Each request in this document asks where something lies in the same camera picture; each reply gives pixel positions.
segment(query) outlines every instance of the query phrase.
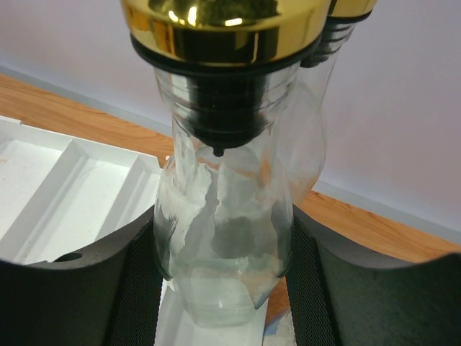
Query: bottle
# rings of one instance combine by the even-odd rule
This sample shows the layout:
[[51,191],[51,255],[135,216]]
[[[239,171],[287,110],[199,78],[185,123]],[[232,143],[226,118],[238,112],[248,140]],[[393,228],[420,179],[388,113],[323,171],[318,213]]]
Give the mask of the bottle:
[[[200,327],[251,321],[289,266],[292,197],[277,142],[298,66],[260,79],[206,81],[209,87],[156,71],[174,137],[156,198],[157,252],[164,276]],[[220,117],[230,110],[229,123],[243,132],[209,136],[217,125],[207,112],[221,106]],[[227,135],[238,140],[222,149]]]

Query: wooden surface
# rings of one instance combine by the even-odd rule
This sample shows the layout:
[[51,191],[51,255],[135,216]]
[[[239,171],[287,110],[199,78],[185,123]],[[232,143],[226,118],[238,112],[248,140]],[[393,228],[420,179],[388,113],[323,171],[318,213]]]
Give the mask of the wooden surface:
[[[25,124],[155,155],[163,165],[171,138],[0,75],[0,115]],[[422,262],[461,247],[360,208],[312,192],[300,206],[311,217],[375,251]],[[285,280],[269,298],[267,318],[289,306]]]

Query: wood grain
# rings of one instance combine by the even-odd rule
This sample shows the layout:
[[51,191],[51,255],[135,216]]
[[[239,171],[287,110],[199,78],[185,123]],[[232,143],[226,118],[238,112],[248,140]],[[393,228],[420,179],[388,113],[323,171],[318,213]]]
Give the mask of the wood grain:
[[[173,152],[172,139],[0,75],[0,115],[25,124],[155,155],[163,165]],[[360,208],[312,192],[301,209],[338,233],[390,256],[422,262],[461,247]],[[269,298],[267,320],[289,307],[285,280]]]

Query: clear glass bottle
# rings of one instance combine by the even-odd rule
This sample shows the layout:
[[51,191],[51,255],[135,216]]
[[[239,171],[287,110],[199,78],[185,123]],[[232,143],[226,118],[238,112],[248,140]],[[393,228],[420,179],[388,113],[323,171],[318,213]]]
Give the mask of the clear glass bottle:
[[296,71],[292,66],[264,77],[255,113],[264,125],[248,143],[218,155],[190,130],[197,108],[191,93],[201,91],[186,77],[156,72],[173,112],[174,137],[158,186],[157,252],[201,327],[250,321],[289,265],[292,198],[277,140]]

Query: white wall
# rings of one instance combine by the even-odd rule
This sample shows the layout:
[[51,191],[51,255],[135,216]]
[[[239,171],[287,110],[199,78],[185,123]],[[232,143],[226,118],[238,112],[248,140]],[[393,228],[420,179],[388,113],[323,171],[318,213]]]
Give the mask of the white wall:
[[[461,231],[459,13],[453,0],[380,0],[358,26],[326,97],[319,185],[364,197],[356,199],[362,207],[376,201],[430,221],[426,231],[438,225],[451,239],[444,227]],[[0,66],[127,110],[120,114],[154,129],[170,122],[118,1],[3,1]]]

